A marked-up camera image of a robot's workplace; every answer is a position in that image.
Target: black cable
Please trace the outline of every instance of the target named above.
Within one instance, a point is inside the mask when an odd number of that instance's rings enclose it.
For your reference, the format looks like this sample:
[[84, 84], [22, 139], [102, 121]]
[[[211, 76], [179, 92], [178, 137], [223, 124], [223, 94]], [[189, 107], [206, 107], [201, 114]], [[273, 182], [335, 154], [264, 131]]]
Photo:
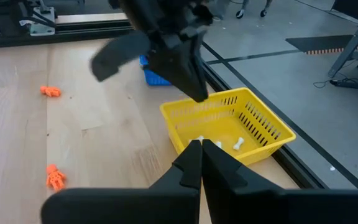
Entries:
[[[343, 67], [341, 68], [341, 70], [342, 70], [343, 68], [346, 68], [346, 67], [350, 66], [350, 65], [353, 64], [354, 62], [356, 62], [356, 60], [353, 61], [353, 62], [351, 62], [349, 65], [343, 66]], [[346, 75], [344, 75], [344, 74], [341, 73], [341, 72], [337, 72], [337, 74], [340, 74], [340, 75], [342, 75], [343, 77], [345, 77], [345, 78], [343, 78], [342, 80], [340, 80], [340, 82], [353, 82], [353, 83], [357, 83], [357, 84], [358, 84], [358, 78], [348, 78]], [[331, 81], [331, 80], [332, 80], [332, 79], [329, 79], [329, 80], [326, 80], [326, 81], [323, 81], [323, 82], [314, 82], [313, 85], [314, 85], [314, 87], [316, 87], [316, 88], [324, 88], [324, 87], [326, 86], [327, 82], [329, 82], [329, 81]]]
[[230, 0], [230, 2], [232, 2], [232, 3], [234, 3], [234, 4], [242, 4], [243, 2], [235, 2], [235, 1], [233, 1], [233, 0]]
[[49, 19], [47, 19], [45, 16], [43, 16], [43, 15], [41, 15], [38, 12], [35, 12], [35, 11], [33, 11], [32, 13], [34, 15], [36, 15], [38, 18], [40, 18], [40, 19], [44, 20], [45, 22], [47, 22], [48, 24], [50, 24], [49, 25], [50, 27], [56, 27], [56, 24], [54, 22], [50, 21]]
[[314, 82], [313, 85], [314, 85], [314, 87], [316, 87], [316, 88], [324, 88], [324, 87], [327, 85], [327, 82], [329, 82], [329, 81], [331, 81], [331, 79], [326, 80], [326, 81], [323, 81], [323, 82]]
[[45, 22], [43, 20], [40, 20], [40, 19], [37, 19], [37, 18], [34, 18], [34, 17], [22, 17], [22, 20], [38, 22], [39, 24], [42, 24], [44, 26], [49, 26], [49, 27], [52, 27], [52, 28], [56, 28], [55, 24], [51, 26], [51, 24], [49, 24], [48, 22]]

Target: caster wheel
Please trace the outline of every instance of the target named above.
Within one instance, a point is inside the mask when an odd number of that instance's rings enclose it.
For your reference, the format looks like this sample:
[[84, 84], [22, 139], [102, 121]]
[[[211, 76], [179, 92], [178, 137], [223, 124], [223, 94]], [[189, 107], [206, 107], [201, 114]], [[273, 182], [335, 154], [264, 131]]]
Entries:
[[236, 18], [237, 19], [241, 19], [243, 16], [244, 16], [244, 10], [243, 9], [241, 9], [240, 11], [238, 11], [236, 13]]
[[265, 17], [267, 14], [267, 11], [266, 10], [262, 10], [262, 12], [260, 12], [260, 16], [261, 17]]

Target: floor mat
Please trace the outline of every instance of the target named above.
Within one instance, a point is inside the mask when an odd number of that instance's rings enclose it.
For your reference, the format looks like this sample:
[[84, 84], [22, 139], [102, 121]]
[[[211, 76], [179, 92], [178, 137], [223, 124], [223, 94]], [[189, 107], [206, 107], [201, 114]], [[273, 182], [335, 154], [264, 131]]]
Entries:
[[335, 35], [327, 37], [287, 38], [285, 40], [300, 51], [314, 55], [342, 52], [352, 37], [353, 35]]

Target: robotic arm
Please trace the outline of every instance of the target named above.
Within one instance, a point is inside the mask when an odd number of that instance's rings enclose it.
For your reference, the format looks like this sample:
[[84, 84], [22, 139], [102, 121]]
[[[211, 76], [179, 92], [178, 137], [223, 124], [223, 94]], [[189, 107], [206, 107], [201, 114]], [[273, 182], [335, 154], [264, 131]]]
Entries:
[[125, 12], [135, 31], [112, 40], [96, 54], [92, 70], [99, 81], [119, 67], [148, 55], [147, 69], [197, 102], [208, 98], [200, 46], [213, 15], [201, 0], [111, 0]]

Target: basket rim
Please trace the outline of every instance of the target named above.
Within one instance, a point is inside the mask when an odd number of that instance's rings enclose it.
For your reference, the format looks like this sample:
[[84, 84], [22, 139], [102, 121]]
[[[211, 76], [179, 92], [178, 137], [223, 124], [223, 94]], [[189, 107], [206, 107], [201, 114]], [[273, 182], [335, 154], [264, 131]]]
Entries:
[[[288, 131], [288, 133], [290, 134], [290, 137], [286, 138], [286, 139], [283, 139], [283, 140], [280, 140], [278, 142], [273, 142], [271, 144], [268, 144], [266, 146], [263, 146], [263, 147], [260, 147], [256, 150], [252, 150], [252, 151], [249, 151], [249, 152], [245, 152], [241, 155], [238, 155], [236, 156], [235, 158], [236, 159], [242, 159], [246, 156], [250, 156], [250, 155], [253, 155], [253, 154], [256, 154], [258, 152], [261, 152], [261, 151], [265, 151], [266, 149], [270, 149], [272, 147], [277, 147], [277, 146], [282, 146], [290, 141], [293, 141], [296, 139], [296, 134], [292, 131], [292, 129], [290, 129], [285, 123], [284, 121], [279, 117], [277, 116], [277, 114], [275, 114], [261, 99], [259, 99], [259, 97], [257, 97], [255, 95], [255, 93], [253, 93], [250, 89], [246, 88], [246, 87], [241, 87], [241, 88], [235, 88], [235, 89], [232, 89], [232, 90], [226, 90], [226, 91], [220, 91], [220, 92], [217, 92], [217, 93], [211, 93], [209, 94], [210, 96], [218, 96], [218, 95], [226, 95], [228, 93], [234, 93], [234, 92], [241, 92], [241, 91], [247, 91], [248, 93], [250, 93], [252, 95], [252, 97], [254, 97], [269, 113], [272, 113], [273, 115], [275, 115], [275, 117], [277, 118], [277, 121], [283, 126], [283, 128], [285, 129], [285, 131]], [[165, 122], [167, 124], [167, 126], [169, 126], [170, 129], [174, 129], [173, 128], [173, 124], [171, 122], [171, 119], [169, 118], [169, 115], [167, 114], [167, 112], [165, 111], [165, 108], [167, 106], [171, 106], [171, 105], [176, 105], [176, 104], [179, 104], [179, 103], [183, 103], [183, 102], [190, 102], [190, 101], [193, 101], [193, 99], [191, 98], [187, 98], [187, 99], [184, 99], [184, 100], [176, 100], [176, 101], [172, 101], [172, 102], [166, 102], [166, 103], [163, 103], [160, 105], [160, 111], [165, 119]], [[174, 138], [175, 139], [180, 139], [179, 135], [178, 135], [178, 132], [175, 131], [174, 132]], [[185, 147], [184, 145], [182, 144], [181, 141], [179, 141], [179, 144], [180, 144], [180, 147], [184, 150]]]

